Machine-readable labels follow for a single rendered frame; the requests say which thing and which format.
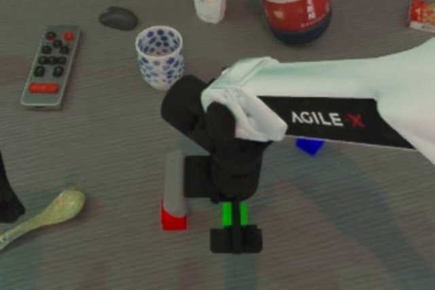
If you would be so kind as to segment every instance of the blue cube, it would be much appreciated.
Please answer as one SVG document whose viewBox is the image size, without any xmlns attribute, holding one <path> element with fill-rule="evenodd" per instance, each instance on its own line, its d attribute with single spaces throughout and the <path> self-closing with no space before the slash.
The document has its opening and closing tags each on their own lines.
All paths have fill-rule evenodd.
<svg viewBox="0 0 435 290">
<path fill-rule="evenodd" d="M 324 146 L 324 143 L 324 141 L 316 139 L 296 139 L 296 146 L 310 156 L 315 156 L 321 147 Z"/>
</svg>

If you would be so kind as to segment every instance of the black button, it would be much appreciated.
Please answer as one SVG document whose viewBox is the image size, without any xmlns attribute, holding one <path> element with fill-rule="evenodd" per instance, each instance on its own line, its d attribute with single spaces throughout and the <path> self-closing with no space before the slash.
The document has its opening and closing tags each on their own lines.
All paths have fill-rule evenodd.
<svg viewBox="0 0 435 290">
<path fill-rule="evenodd" d="M 40 65 L 45 65 L 45 64 L 47 64 L 47 62 L 48 62 L 48 58 L 47 57 L 41 56 L 38 59 L 38 64 L 40 64 Z"/>
<path fill-rule="evenodd" d="M 42 47 L 42 53 L 43 54 L 51 54 L 51 52 L 52 52 L 52 48 L 51 47 L 49 47 L 49 46 Z"/>
<path fill-rule="evenodd" d="M 55 32 L 48 32 L 46 34 L 46 39 L 47 40 L 54 40 L 54 39 L 56 39 L 56 33 Z"/>
<path fill-rule="evenodd" d="M 60 48 L 62 46 L 62 41 L 61 40 L 56 40 L 55 42 L 53 42 L 53 46 L 55 48 Z"/>
<path fill-rule="evenodd" d="M 64 56 L 57 57 L 57 63 L 60 65 L 65 65 L 67 63 L 67 57 Z"/>
<path fill-rule="evenodd" d="M 60 49 L 60 53 L 61 53 L 61 54 L 68 54 L 68 53 L 69 53 L 69 48 L 63 46 L 63 47 Z"/>
<path fill-rule="evenodd" d="M 64 71 L 63 67 L 56 67 L 53 71 L 53 76 L 60 77 L 63 75 L 63 71 Z"/>
<path fill-rule="evenodd" d="M 43 68 L 42 66 L 38 66 L 38 67 L 35 68 L 35 71 L 33 72 L 33 75 L 35 77 L 43 77 L 45 72 L 46 72 L 45 68 Z"/>
<path fill-rule="evenodd" d="M 57 64 L 57 58 L 56 58 L 56 57 L 53 57 L 53 56 L 48 57 L 48 63 L 49 63 L 50 65 L 55 65 L 55 64 Z"/>
</svg>

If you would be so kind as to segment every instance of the remote control button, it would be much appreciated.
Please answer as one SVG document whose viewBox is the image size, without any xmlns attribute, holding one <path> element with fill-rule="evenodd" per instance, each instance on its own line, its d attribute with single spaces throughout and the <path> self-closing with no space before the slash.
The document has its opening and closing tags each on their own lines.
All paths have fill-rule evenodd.
<svg viewBox="0 0 435 290">
<path fill-rule="evenodd" d="M 60 65 L 65 65 L 67 63 L 67 57 L 64 56 L 57 57 L 57 63 Z"/>
<path fill-rule="evenodd" d="M 55 77 L 61 77 L 63 75 L 63 72 L 65 70 L 63 69 L 63 67 L 56 67 L 53 71 L 53 76 Z"/>
<path fill-rule="evenodd" d="M 55 42 L 53 42 L 53 46 L 55 48 L 60 48 L 62 46 L 62 41 L 61 40 L 56 40 Z"/>
<path fill-rule="evenodd" d="M 29 85 L 30 93 L 46 93 L 56 94 L 59 92 L 59 84 L 57 83 L 32 83 Z"/>
<path fill-rule="evenodd" d="M 45 64 L 47 64 L 47 62 L 48 62 L 48 58 L 47 57 L 41 56 L 38 59 L 38 64 L 40 64 L 40 65 L 45 65 Z"/>
<path fill-rule="evenodd" d="M 50 65 L 55 65 L 55 64 L 57 64 L 57 58 L 56 58 L 56 57 L 53 57 L 53 56 L 48 57 L 48 63 L 49 63 Z"/>
<path fill-rule="evenodd" d="M 68 53 L 69 53 L 69 48 L 63 46 L 63 47 L 60 49 L 59 52 L 60 52 L 61 54 L 68 54 Z"/>
<path fill-rule="evenodd" d="M 48 32 L 46 34 L 46 39 L 48 41 L 52 41 L 52 40 L 56 39 L 56 33 L 55 32 Z"/>
<path fill-rule="evenodd" d="M 72 33 L 72 32 L 66 32 L 66 33 L 63 35 L 63 39 L 64 39 L 65 41 L 73 41 L 73 40 L 74 40 L 74 33 Z"/>
<path fill-rule="evenodd" d="M 42 53 L 43 54 L 51 54 L 52 48 L 50 46 L 44 46 L 42 47 Z"/>
<path fill-rule="evenodd" d="M 43 77 L 44 74 L 46 73 L 46 69 L 43 68 L 42 66 L 37 66 L 33 72 L 33 76 L 35 77 Z"/>
</svg>

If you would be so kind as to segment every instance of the paper cup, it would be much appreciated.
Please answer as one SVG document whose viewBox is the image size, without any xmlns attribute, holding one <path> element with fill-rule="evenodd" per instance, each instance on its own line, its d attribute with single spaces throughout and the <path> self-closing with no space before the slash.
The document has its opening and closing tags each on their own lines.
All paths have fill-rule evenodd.
<svg viewBox="0 0 435 290">
<path fill-rule="evenodd" d="M 151 26 L 136 37 L 137 60 L 143 79 L 167 91 L 184 74 L 183 39 L 169 26 Z"/>
</svg>

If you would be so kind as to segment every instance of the table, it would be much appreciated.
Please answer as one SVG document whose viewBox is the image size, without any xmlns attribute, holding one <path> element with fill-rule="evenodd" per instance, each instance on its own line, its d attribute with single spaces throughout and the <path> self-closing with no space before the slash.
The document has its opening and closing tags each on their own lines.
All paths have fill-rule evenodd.
<svg viewBox="0 0 435 290">
<path fill-rule="evenodd" d="M 0 0 L 0 146 L 10 181 L 40 211 L 66 185 L 87 194 L 80 216 L 38 230 L 0 254 L 2 290 L 423 290 L 435 284 L 435 168 L 420 154 L 328 144 L 310 158 L 291 142 L 265 154 L 249 218 L 259 255 L 214 255 L 220 209 L 190 202 L 188 232 L 160 229 L 167 153 L 200 149 L 160 118 L 164 96 L 142 81 L 134 39 L 181 31 L 186 72 L 203 79 L 249 56 L 364 58 L 407 50 L 428 35 L 404 27 L 409 0 L 333 0 L 327 33 L 311 46 L 274 40 L 251 0 L 230 0 L 221 24 L 199 22 L 191 0 Z M 99 25 L 109 5 L 132 9 L 136 31 Z M 20 95 L 47 24 L 78 24 L 83 39 L 62 111 L 32 112 Z M 4 232 L 13 225 L 0 225 Z"/>
</svg>

